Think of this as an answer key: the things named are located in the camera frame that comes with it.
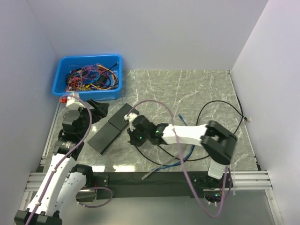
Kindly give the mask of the black ethernet cable short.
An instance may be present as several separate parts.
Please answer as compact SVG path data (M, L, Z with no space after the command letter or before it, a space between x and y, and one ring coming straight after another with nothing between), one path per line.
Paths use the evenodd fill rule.
M146 141L142 146L135 148L135 146L129 143L129 137L127 141L127 152L125 154L126 162L134 165L150 164L153 165L158 163L160 165L171 165L178 160L166 152L164 152L160 147L151 144Z

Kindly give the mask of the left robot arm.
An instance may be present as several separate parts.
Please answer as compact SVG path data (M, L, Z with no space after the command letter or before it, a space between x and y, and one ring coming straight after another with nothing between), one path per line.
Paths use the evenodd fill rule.
M91 125L108 114L108 103L92 99L63 115L48 171L26 210L18 210L17 225L61 225L64 208L81 189L96 189L91 166L76 161Z

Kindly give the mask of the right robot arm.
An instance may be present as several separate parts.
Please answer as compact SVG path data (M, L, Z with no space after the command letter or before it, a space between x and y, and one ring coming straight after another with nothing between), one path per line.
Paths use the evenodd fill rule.
M153 145L175 143L203 146L211 157L206 181L217 187L223 181L225 168L230 165L238 138L218 122L211 120L206 125L174 126L161 123L155 125L145 116L130 113L124 116L129 123L129 143L140 147L146 141Z

